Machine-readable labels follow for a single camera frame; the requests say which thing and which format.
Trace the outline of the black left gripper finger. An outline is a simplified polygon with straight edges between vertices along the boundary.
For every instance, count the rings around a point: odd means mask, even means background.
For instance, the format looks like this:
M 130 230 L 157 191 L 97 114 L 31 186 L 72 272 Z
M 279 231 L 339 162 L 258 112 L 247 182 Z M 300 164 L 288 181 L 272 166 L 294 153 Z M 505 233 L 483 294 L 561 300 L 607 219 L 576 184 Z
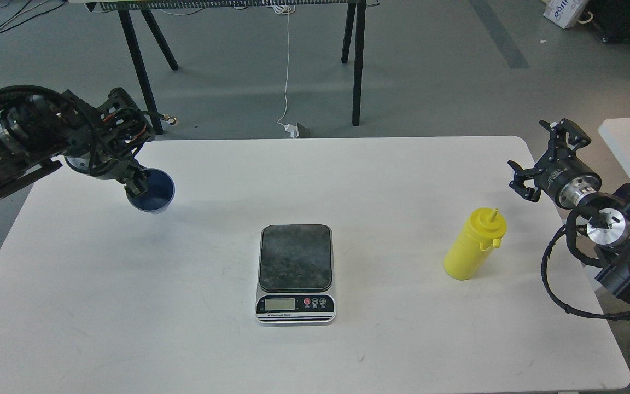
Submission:
M 145 167 L 128 167 L 124 172 L 124 190 L 128 199 L 135 199 L 149 189 L 148 175 Z

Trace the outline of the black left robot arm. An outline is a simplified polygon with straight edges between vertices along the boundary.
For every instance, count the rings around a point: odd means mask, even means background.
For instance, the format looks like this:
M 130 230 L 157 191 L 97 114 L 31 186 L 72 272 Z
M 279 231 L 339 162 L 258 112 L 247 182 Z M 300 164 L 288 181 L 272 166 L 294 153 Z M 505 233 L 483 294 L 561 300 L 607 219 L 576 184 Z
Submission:
M 127 196 L 150 189 L 137 154 L 155 132 L 123 88 L 94 107 L 70 91 L 36 85 L 0 88 L 0 200 L 55 172 L 62 163 L 101 180 L 115 180 Z

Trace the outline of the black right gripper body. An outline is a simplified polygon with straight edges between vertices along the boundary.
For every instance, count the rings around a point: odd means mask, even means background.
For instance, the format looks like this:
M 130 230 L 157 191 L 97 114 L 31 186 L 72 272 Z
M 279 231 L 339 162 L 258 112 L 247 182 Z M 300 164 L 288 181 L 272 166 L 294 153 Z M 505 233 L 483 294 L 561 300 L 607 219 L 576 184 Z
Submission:
M 575 155 L 539 160 L 539 188 L 562 209 L 575 209 L 586 195 L 598 192 L 602 178 Z

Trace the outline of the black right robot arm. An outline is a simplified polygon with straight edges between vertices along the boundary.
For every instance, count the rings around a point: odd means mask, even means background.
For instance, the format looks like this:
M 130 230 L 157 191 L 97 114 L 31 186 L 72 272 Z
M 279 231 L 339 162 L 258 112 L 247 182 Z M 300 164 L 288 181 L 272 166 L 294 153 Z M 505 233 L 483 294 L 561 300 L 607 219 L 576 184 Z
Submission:
M 599 268 L 597 281 L 630 305 L 630 183 L 612 194 L 601 192 L 602 178 L 577 155 L 592 142 L 584 130 L 568 119 L 539 123 L 549 132 L 546 152 L 531 168 L 522 168 L 512 160 L 508 165 L 514 172 L 510 188 L 520 197 L 537 202 L 546 194 L 557 207 L 568 210 L 565 224 L 555 232 L 542 256 L 540 272 L 547 294 L 574 316 L 630 320 L 630 311 L 595 314 L 576 309 L 550 289 L 550 254 L 557 240 L 565 237 L 570 254 L 586 266 Z

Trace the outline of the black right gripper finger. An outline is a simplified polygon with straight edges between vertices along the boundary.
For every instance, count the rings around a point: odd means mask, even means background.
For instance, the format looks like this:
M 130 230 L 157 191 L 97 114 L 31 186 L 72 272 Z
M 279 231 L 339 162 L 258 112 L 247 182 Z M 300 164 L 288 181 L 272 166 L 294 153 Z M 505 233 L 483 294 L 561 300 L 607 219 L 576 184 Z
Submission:
M 553 123 L 540 120 L 539 125 L 549 132 L 547 150 L 538 160 L 539 167 L 558 163 L 585 167 L 577 151 L 591 144 L 592 138 L 577 123 L 569 119 Z
M 541 193 L 548 194 L 547 189 L 544 186 L 540 186 L 539 178 L 545 172 L 544 166 L 536 164 L 533 168 L 522 168 L 520 164 L 514 160 L 508 160 L 507 164 L 514 172 L 512 181 L 509 183 L 509 187 L 514 190 L 522 199 L 529 200 L 530 202 L 538 202 Z M 527 187 L 526 182 L 533 180 L 534 187 Z

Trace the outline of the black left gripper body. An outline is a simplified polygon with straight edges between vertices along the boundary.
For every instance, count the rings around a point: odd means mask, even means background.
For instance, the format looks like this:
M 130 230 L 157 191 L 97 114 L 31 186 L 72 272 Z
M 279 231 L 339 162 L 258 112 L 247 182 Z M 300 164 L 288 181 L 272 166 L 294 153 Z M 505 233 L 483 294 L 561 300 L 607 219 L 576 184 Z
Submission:
M 89 144 L 89 151 L 67 157 L 75 172 L 120 183 L 146 183 L 148 175 L 136 156 L 156 133 L 143 111 L 123 88 L 113 88 L 108 99 L 97 108 L 100 131 Z

